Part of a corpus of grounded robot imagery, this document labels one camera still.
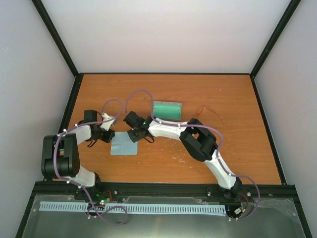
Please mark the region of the light blue cleaning cloth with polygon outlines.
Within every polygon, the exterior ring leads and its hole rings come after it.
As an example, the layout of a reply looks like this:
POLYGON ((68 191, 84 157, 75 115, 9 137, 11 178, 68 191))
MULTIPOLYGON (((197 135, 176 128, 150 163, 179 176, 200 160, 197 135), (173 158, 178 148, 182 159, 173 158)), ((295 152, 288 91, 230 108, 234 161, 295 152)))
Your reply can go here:
POLYGON ((137 155, 138 143, 132 142, 127 132, 116 132, 111 140, 110 154, 119 155, 137 155))

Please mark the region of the grey leather glasses case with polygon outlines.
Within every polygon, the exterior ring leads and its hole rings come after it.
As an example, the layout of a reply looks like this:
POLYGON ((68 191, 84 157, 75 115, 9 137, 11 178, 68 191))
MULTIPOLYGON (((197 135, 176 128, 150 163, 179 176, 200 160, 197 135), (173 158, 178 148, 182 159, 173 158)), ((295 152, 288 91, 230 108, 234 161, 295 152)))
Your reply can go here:
POLYGON ((154 101, 153 116, 160 119, 180 120, 182 113, 182 103, 154 101))

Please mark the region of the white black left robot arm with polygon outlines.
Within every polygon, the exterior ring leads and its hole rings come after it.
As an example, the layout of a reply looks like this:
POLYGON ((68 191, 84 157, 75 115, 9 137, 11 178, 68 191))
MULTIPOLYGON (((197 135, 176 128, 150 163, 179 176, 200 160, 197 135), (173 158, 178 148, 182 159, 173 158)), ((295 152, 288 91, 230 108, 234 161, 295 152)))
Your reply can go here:
POLYGON ((99 199, 103 194, 100 177, 81 165, 78 147, 83 142, 89 142, 89 148, 98 141, 110 143, 115 137, 111 129, 115 122, 116 117, 104 112, 85 110, 84 118, 71 129, 45 136, 41 162, 44 178, 61 179, 79 188, 86 187, 85 193, 91 199, 99 199))

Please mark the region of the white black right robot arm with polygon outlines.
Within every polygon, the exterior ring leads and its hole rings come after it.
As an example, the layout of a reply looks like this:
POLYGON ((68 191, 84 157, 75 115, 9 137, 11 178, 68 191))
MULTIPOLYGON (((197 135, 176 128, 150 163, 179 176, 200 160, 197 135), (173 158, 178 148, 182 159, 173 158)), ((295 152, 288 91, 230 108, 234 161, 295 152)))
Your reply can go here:
POLYGON ((153 143, 156 137, 180 141, 192 158, 205 163, 210 169, 222 196, 227 200, 236 198, 242 182, 222 158, 214 134, 199 120, 172 122, 151 116, 144 119, 131 111, 123 121, 131 127, 128 136, 132 142, 151 139, 149 142, 153 143))

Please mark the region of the metal front plate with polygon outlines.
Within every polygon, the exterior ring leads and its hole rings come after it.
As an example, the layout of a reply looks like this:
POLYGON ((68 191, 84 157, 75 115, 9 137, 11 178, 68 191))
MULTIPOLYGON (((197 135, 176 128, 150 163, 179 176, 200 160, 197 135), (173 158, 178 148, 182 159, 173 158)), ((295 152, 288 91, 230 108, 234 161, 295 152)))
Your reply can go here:
MULTIPOLYGON (((41 201, 84 202, 71 195, 36 196, 25 238, 303 238, 304 228, 294 201, 262 199, 246 206, 249 218, 216 215, 151 215, 39 211, 41 201)), ((129 197, 123 204, 218 205, 194 198, 129 197)))

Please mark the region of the red thin-frame sunglasses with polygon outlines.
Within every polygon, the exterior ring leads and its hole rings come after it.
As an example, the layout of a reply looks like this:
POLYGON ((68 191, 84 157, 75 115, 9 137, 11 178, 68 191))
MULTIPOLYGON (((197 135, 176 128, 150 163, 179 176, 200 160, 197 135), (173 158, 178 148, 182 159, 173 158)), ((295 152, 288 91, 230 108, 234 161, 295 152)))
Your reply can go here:
POLYGON ((222 117, 213 109, 206 105, 202 105, 197 113, 195 118, 202 121, 204 124, 213 125, 213 126, 223 126, 224 122, 222 117))

